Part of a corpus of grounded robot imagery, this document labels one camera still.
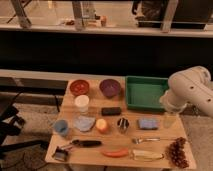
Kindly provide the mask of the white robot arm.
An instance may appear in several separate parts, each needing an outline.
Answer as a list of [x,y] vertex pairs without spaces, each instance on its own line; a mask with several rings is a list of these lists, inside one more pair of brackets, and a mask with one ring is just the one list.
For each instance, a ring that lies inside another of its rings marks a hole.
[[213,88],[211,74],[203,66],[195,66],[173,73],[168,78],[168,89],[159,98],[163,106],[163,126],[170,128],[188,104],[213,118]]

